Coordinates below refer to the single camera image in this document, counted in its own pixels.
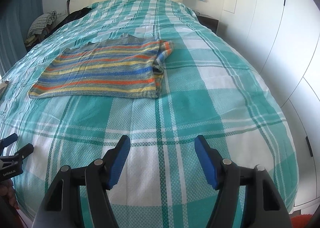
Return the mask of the person's left hand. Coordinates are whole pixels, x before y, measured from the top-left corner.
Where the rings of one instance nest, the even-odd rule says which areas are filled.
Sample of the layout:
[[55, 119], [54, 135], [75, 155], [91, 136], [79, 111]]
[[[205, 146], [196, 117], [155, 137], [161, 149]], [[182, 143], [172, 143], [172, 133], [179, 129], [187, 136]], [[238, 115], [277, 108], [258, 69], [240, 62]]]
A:
[[11, 179], [1, 181], [0, 184], [0, 196], [7, 196], [9, 204], [13, 206], [16, 210], [19, 210], [18, 202], [15, 195], [15, 190], [13, 187], [13, 182]]

